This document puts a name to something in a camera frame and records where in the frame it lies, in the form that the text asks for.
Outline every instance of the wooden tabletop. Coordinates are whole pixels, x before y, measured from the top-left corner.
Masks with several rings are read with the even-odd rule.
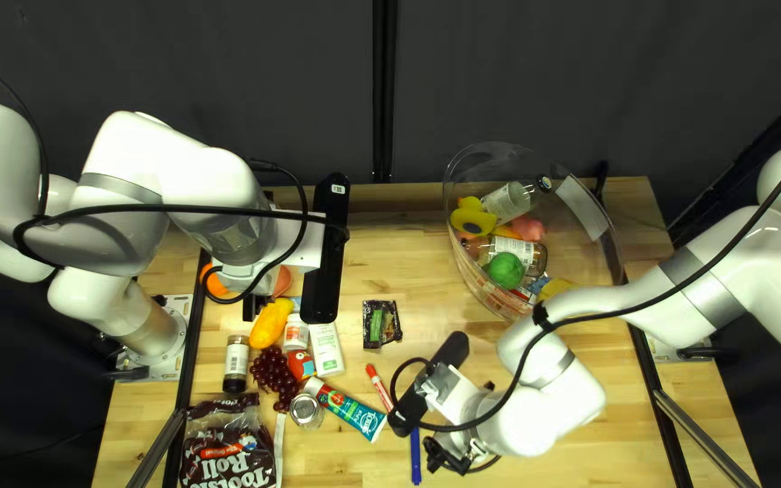
[[[297,207],[291,188],[273,188],[282,207]],[[610,178],[605,206],[617,228],[630,279],[640,276],[673,248],[644,177]],[[363,371],[372,362],[385,381],[412,356],[431,356],[448,334],[470,337],[470,356],[461,371],[475,384],[492,380],[503,388],[511,378],[496,359],[495,342],[508,326],[481,305],[464,285],[442,221],[438,183],[355,185],[346,245],[339,316],[336,324],[346,372],[328,379],[339,390],[381,408]],[[139,283],[149,294],[192,293],[199,248],[176,227],[168,231],[152,266]],[[363,300],[396,300],[404,339],[380,352],[365,351],[361,338]],[[226,337],[248,333],[240,305],[208,301],[201,324],[192,404],[221,395]],[[429,486],[673,486],[635,350],[626,325],[606,319],[559,330],[569,348],[607,390],[607,407],[587,426],[562,438],[539,458],[503,458],[489,471],[461,478],[450,471],[430,474]],[[665,365],[665,389],[754,477],[737,421],[712,363]],[[401,385],[409,376],[403,375]],[[136,470],[174,407],[177,384],[120,383],[114,387],[95,469],[94,487],[122,487]],[[273,431],[275,394],[261,394],[263,418]],[[317,432],[296,427],[288,418],[284,485],[387,487],[411,486],[409,440],[385,428],[370,445],[359,432],[331,414]],[[710,461],[681,433],[696,486],[730,486]],[[160,486],[162,465],[150,486]]]

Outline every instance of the toy owl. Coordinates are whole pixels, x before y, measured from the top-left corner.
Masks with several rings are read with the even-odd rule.
[[[294,375],[297,381],[303,381],[310,376],[315,376],[315,361],[309,355],[309,352],[298,350],[288,352],[288,369]]]

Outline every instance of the clear plastic bowl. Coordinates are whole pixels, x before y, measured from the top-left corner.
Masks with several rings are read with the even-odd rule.
[[[615,285],[622,280],[622,259],[613,223],[589,189],[555,161],[515,144],[486,141],[461,150],[450,161],[442,184],[444,216],[456,265],[471,292],[497,315],[515,321],[532,314],[536,296],[496,284],[460,244],[450,224],[457,199],[478,198],[508,182],[534,185],[546,176],[548,192],[530,194],[527,215],[543,224],[541,243],[548,248],[545,274],[577,285]]]

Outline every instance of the toothpaste tube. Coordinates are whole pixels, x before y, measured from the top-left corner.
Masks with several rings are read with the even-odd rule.
[[[387,422],[387,415],[384,413],[378,413],[369,406],[358,403],[318,377],[309,378],[303,391],[315,397],[324,408],[335,413],[337,417],[348,422],[349,426],[358,429],[370,442],[378,439],[378,434]]]

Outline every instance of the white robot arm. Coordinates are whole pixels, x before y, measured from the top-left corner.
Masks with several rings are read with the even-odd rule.
[[[759,202],[765,202],[780,180],[781,151],[759,176]],[[576,288],[543,302],[541,312],[555,324],[569,317],[620,311],[666,293],[725,249],[757,210],[748,206],[725,217],[634,282]],[[654,305],[620,316],[670,346],[688,347],[746,312],[781,342],[781,196],[700,278]],[[508,371],[518,370],[526,348],[541,332],[532,318],[505,332],[496,350]],[[454,367],[444,365],[420,378],[415,391],[454,426],[474,423],[505,395],[477,388]],[[464,460],[457,465],[461,467],[480,463],[490,454],[537,456],[597,416],[605,401],[595,377],[550,332],[530,347],[507,403],[469,429],[438,433],[433,450],[446,460]],[[413,425],[403,410],[390,419],[397,434]]]
[[[173,358],[182,345],[181,317],[163,311],[132,280],[149,266],[169,221],[210,252],[229,290],[263,295],[272,293],[277,267],[250,285],[267,263],[293,247],[301,226],[259,216],[121,212],[29,227],[17,242],[15,229],[35,217],[40,175],[36,134],[24,117],[0,105],[0,272],[38,282],[54,271],[51,264],[62,267],[49,287],[50,305],[117,338],[144,365]],[[50,175],[48,197],[47,215],[117,204],[274,209],[235,154],[126,111],[100,127],[79,182]],[[320,267],[324,233],[323,223],[308,222],[297,249],[281,263],[304,271]],[[22,244],[23,253],[17,251]]]

